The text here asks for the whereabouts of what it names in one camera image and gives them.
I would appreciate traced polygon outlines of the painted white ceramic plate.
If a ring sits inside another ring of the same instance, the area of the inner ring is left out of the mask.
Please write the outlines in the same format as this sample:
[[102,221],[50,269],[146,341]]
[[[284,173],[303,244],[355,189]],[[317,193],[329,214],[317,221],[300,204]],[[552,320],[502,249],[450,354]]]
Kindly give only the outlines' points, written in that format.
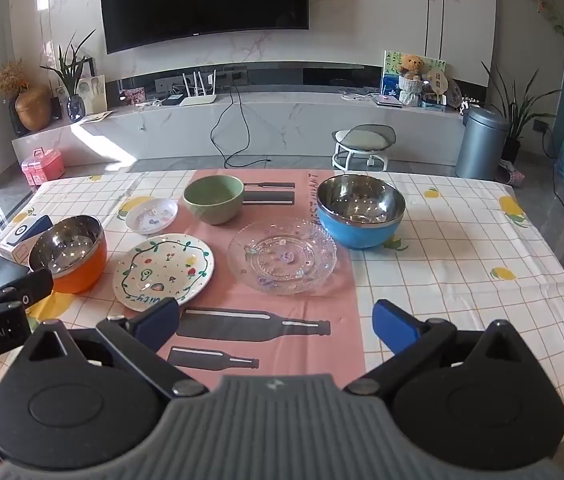
[[143,312],[173,298],[183,306],[210,282],[216,261],[210,247],[187,234],[153,236],[129,250],[113,275],[116,299]]

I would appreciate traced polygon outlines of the orange steel bowl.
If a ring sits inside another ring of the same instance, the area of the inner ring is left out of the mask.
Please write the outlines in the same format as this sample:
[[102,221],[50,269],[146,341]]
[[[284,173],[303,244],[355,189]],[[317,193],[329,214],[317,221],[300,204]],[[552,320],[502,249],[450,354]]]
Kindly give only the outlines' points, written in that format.
[[98,219],[81,214],[64,219],[43,232],[29,254],[33,271],[47,269],[53,289],[80,294],[90,289],[107,263],[105,231]]

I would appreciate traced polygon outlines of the small white saucer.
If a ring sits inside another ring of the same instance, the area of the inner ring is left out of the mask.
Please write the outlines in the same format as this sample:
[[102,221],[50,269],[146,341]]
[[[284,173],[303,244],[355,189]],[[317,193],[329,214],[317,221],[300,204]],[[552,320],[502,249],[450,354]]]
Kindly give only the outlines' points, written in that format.
[[127,228],[137,234],[153,235],[163,232],[177,218],[178,204],[172,198],[151,198],[134,206],[127,214]]

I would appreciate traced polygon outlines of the clear glass plate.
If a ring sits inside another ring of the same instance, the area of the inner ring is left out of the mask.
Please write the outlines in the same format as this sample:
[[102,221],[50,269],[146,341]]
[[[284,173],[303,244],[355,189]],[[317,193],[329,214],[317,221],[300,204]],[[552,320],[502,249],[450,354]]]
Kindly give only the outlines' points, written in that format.
[[336,263],[337,247],[329,233],[300,218],[254,222],[227,246],[227,264],[235,278],[272,295],[312,292]]

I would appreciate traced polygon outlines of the green ceramic bowl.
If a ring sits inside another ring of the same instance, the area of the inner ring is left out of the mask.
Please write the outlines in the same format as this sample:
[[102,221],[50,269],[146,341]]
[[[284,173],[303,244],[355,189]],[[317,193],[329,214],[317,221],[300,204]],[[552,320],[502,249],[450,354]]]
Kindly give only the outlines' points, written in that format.
[[183,200],[192,216],[211,226],[221,226],[242,209],[245,185],[237,177],[213,174],[191,182]]

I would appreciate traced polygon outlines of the white blue product box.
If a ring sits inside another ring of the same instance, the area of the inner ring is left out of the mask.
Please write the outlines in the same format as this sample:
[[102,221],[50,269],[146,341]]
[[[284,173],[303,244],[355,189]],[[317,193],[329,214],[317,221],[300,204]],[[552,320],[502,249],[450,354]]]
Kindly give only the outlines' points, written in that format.
[[53,222],[47,214],[23,218],[0,242],[0,256],[27,266],[38,238],[52,226]]

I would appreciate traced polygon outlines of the checked lemon tablecloth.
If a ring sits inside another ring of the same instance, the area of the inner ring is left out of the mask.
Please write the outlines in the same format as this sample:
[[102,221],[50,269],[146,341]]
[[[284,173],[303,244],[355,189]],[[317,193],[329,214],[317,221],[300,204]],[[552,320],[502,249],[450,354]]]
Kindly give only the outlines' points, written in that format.
[[339,248],[320,288],[281,296],[249,287],[231,269],[232,238],[262,219],[314,219],[325,172],[245,169],[239,178],[288,182],[295,202],[247,206],[224,226],[179,211],[171,231],[211,250],[195,264],[195,295],[184,305],[187,320],[204,321],[204,336],[175,335],[167,344],[192,359],[191,376],[213,387],[224,374],[329,374],[344,385],[391,356],[372,327],[373,306],[386,299],[419,320],[444,318],[462,330],[511,322],[564,401],[564,269],[509,188],[386,174],[407,202],[389,242]]

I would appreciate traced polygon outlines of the white round stool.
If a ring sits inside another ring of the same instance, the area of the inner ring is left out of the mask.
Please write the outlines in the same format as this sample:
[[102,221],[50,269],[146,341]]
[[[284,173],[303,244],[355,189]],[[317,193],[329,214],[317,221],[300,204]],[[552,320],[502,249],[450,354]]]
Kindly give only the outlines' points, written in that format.
[[388,151],[397,142],[396,130],[388,125],[357,125],[332,133],[335,142],[332,166],[340,171],[350,170],[353,157],[365,157],[367,166],[378,160],[388,169]]

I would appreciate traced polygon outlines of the brown round vase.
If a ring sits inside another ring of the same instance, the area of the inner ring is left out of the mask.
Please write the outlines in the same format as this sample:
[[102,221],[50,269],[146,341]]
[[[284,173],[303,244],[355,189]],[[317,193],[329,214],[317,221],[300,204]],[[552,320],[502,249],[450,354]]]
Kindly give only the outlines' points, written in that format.
[[51,122],[51,92],[46,86],[35,86],[20,92],[15,109],[22,124],[31,132],[47,128]]

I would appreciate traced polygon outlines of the grey trash can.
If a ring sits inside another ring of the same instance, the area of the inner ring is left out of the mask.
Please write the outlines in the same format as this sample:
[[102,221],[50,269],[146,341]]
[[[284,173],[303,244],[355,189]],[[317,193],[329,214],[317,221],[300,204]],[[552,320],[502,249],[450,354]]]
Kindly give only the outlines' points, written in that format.
[[463,122],[465,131],[455,174],[463,179],[493,180],[510,123],[482,107],[470,108]]

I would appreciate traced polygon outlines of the dried yellow flowers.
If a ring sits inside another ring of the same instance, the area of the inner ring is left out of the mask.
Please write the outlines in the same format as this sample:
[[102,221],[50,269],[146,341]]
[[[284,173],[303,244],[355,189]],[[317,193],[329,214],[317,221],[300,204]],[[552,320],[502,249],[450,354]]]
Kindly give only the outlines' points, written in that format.
[[5,100],[16,98],[29,88],[29,80],[22,60],[8,61],[0,68],[0,96]]

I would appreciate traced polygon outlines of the white wifi router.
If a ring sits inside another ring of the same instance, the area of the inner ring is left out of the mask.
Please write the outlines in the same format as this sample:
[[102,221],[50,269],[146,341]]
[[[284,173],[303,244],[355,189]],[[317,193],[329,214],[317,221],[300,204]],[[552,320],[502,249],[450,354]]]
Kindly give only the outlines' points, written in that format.
[[192,73],[193,86],[182,75],[185,85],[185,96],[180,102],[181,106],[197,106],[212,104],[217,99],[217,72],[205,76],[200,70]]

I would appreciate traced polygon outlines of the colourful picture book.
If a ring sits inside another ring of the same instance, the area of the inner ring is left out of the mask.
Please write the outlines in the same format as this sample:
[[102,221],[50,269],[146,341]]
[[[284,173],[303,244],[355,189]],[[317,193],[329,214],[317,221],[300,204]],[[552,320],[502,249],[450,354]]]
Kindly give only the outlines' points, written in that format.
[[426,58],[411,53],[398,51],[384,51],[381,78],[381,93],[383,96],[399,96],[399,78],[408,74],[417,74],[423,79],[433,68],[446,71],[446,61],[439,58]]

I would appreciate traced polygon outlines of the leafy plant in vase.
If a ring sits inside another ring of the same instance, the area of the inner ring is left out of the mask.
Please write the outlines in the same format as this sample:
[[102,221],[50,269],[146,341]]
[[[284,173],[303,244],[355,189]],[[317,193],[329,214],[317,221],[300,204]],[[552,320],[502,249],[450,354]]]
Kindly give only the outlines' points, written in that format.
[[87,36],[82,39],[79,44],[73,44],[73,40],[62,49],[58,47],[58,56],[56,57],[56,66],[41,65],[43,70],[50,70],[58,76],[66,93],[66,112],[71,122],[80,122],[87,116],[86,104],[84,99],[79,96],[78,84],[82,78],[84,67],[88,67],[89,72],[94,75],[93,58],[88,55],[81,54],[81,48],[93,36],[95,30],[91,30]]

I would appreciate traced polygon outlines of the photo frame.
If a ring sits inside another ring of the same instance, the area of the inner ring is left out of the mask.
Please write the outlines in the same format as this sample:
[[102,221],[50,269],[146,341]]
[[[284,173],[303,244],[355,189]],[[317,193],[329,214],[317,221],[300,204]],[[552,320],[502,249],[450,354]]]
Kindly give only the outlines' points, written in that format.
[[84,101],[87,115],[100,114],[108,110],[104,75],[81,78],[77,92]]

